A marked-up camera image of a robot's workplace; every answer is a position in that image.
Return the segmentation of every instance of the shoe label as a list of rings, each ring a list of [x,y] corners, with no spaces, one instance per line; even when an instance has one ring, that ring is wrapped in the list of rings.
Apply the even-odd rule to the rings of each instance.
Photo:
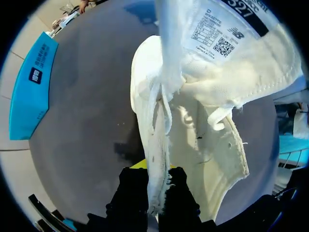
[[[206,0],[195,14],[184,47],[223,63],[249,39],[259,39],[278,20],[260,0]]]

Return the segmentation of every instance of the hand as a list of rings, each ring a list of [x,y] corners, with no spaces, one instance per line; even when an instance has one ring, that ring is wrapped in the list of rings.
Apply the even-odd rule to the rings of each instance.
[[[86,6],[88,6],[88,0],[82,0],[81,3],[79,4],[79,13],[80,14],[85,13]]]

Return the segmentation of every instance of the gray floor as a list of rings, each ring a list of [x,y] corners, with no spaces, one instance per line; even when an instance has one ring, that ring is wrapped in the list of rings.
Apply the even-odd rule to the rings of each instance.
[[[152,1],[108,1],[73,20],[59,42],[50,84],[50,110],[30,140],[39,177],[57,209],[87,222],[105,216],[121,169],[143,159],[130,107],[131,62],[157,33]],[[279,138],[275,108],[263,98],[234,112],[250,176],[226,195],[217,222],[271,193]]]

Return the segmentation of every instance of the white sneaker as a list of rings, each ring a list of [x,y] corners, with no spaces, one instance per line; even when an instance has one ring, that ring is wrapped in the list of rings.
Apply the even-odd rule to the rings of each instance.
[[[229,60],[210,62],[177,31],[175,25],[184,23],[178,15],[184,14],[178,8],[183,2],[159,1],[162,37],[149,37],[134,55],[131,106],[147,159],[149,213],[162,213],[171,162],[185,170],[201,220],[215,220],[226,192],[249,174],[232,109],[293,83],[301,73],[300,57],[277,24],[260,39],[243,31],[246,43]],[[213,4],[204,9],[216,9]]]

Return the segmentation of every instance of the shoe tongue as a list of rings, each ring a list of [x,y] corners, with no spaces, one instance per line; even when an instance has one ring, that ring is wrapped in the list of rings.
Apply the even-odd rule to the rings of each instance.
[[[245,44],[224,64],[187,53],[183,76],[187,82],[182,91],[204,106],[241,107],[291,85],[301,76],[301,59],[291,38],[277,25],[263,38]]]

